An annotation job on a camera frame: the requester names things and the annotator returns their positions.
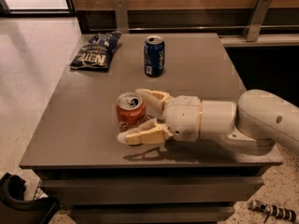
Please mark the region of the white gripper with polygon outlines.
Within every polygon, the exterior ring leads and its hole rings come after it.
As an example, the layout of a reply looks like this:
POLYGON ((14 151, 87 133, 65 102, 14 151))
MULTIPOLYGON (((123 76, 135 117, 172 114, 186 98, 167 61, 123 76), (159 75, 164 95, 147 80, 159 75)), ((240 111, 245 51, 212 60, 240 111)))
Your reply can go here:
POLYGON ((159 145, 173 136, 180 142, 198 139, 201 118, 201 100, 196 96, 180 95, 173 99, 168 92, 136 89, 146 103, 149 119, 139 126, 119 133, 118 140, 128 146, 159 145))

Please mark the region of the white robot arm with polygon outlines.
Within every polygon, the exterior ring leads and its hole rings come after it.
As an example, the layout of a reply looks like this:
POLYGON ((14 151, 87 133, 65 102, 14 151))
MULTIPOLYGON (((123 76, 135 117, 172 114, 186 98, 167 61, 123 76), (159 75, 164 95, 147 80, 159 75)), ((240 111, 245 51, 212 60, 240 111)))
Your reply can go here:
POLYGON ((147 89, 133 96, 160 117, 120 133, 118 140, 126 145, 212 140, 228 150, 262 155, 279 143, 299 153, 299 108, 268 91, 245 91, 237 102, 147 89))

